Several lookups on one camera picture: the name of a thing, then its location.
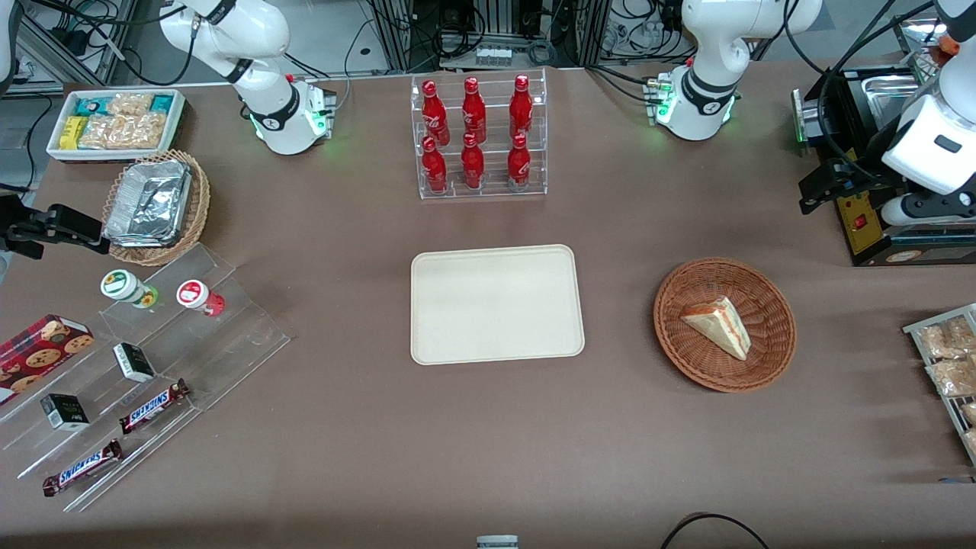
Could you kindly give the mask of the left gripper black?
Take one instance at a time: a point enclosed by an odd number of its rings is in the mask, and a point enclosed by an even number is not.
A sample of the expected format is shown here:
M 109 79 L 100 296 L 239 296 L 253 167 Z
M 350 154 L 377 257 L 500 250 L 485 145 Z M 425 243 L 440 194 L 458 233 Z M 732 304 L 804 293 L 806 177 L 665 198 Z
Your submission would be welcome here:
M 889 143 L 889 140 L 869 140 L 857 157 L 857 147 L 839 147 L 837 154 L 841 159 L 825 160 L 807 175 L 807 191 L 826 192 L 816 197 L 803 194 L 799 201 L 801 214 L 811 214 L 820 206 L 836 201 L 829 191 L 838 191 L 837 200 L 843 201 L 862 192 L 890 188 L 890 170 L 881 160 Z

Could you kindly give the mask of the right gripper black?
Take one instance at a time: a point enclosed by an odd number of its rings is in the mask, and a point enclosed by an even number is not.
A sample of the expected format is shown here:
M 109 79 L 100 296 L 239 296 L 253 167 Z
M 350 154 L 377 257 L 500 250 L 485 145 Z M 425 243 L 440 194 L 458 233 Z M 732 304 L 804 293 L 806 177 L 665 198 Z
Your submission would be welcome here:
M 111 241 L 102 236 L 100 220 L 64 204 L 52 204 L 46 213 L 24 206 L 15 194 L 2 195 L 2 251 L 42 259 L 44 246 L 39 240 L 46 231 L 52 243 L 73 244 L 101 255 L 111 250 Z

